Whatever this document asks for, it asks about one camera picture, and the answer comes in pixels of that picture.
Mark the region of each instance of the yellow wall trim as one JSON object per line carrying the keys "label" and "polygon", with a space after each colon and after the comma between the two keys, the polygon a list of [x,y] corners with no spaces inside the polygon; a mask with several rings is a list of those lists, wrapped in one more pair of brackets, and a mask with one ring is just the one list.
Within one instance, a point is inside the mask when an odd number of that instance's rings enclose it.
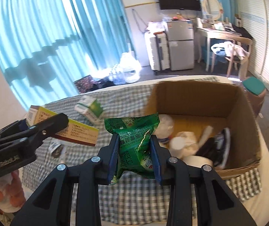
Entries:
{"label": "yellow wall trim", "polygon": [[127,7],[125,7],[125,8],[137,7],[137,6],[148,5],[148,4],[156,4],[156,3],[159,3],[159,2],[140,3],[140,4],[135,4],[135,5],[127,6]]}

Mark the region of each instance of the teal stool cushion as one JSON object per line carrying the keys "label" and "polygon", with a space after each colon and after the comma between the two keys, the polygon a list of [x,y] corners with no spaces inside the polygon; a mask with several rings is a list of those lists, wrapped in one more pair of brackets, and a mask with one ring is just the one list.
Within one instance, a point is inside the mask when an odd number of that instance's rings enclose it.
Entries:
{"label": "teal stool cushion", "polygon": [[255,95],[261,94],[265,89],[263,82],[255,77],[249,77],[248,79],[244,80],[242,84],[249,92]]}

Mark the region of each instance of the silver refrigerator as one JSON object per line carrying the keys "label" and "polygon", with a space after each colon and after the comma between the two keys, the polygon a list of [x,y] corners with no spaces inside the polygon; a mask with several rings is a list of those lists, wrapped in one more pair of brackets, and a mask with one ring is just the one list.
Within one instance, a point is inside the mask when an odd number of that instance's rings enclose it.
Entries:
{"label": "silver refrigerator", "polygon": [[189,20],[165,22],[171,70],[194,68],[194,30]]}

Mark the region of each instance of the human hand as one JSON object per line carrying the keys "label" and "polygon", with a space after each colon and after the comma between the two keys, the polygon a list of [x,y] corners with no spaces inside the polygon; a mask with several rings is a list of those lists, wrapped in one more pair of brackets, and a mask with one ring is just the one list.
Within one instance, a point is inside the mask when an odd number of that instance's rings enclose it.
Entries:
{"label": "human hand", "polygon": [[[24,192],[22,189],[21,181],[19,178],[18,170],[11,173],[12,174],[12,182],[11,184],[7,184],[5,187],[6,194],[10,197],[10,204],[13,207],[21,207],[25,203]],[[4,199],[4,195],[0,191],[0,202]]]}

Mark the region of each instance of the stool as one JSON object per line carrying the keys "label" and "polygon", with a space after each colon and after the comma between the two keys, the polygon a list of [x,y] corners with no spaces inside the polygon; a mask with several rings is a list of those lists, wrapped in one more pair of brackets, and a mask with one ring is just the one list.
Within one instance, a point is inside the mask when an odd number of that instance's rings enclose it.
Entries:
{"label": "stool", "polygon": [[257,117],[264,103],[266,88],[263,82],[255,77],[248,77],[244,80],[242,82],[242,87],[252,106],[255,117]]}

